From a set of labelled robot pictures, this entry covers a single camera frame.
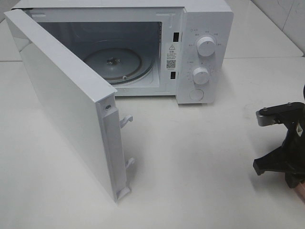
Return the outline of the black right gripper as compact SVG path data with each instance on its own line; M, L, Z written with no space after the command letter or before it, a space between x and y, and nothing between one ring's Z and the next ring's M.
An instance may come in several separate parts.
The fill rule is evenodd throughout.
M253 167L258 176L266 171L285 172L287 185L295 188L305 181L305 104L293 102L285 105L280 120L287 128L281 155L267 154L255 159Z

